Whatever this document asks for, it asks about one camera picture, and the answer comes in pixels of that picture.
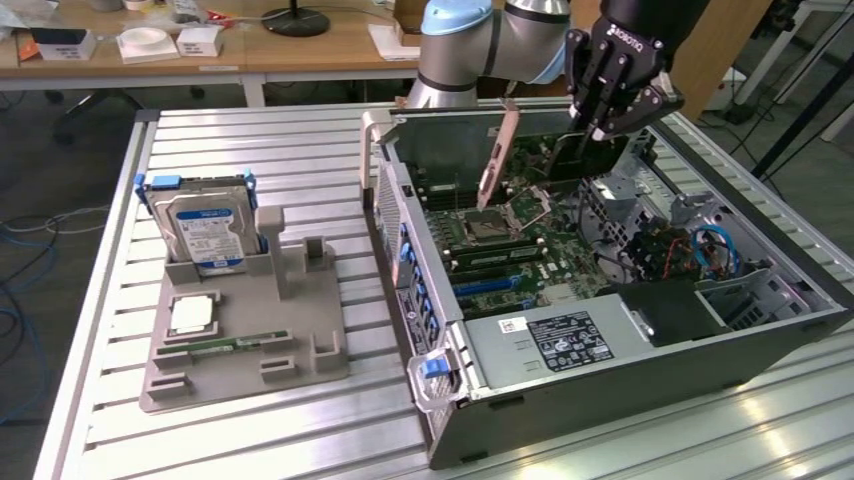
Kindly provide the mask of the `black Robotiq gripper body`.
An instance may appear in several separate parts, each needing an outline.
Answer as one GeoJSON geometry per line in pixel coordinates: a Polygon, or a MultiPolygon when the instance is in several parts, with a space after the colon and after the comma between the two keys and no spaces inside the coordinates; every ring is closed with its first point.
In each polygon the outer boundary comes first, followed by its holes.
{"type": "Polygon", "coordinates": [[[665,95],[664,112],[685,96],[670,80],[676,53],[705,12],[702,1],[604,1],[592,29],[597,106],[624,113],[645,89],[665,95]]]}

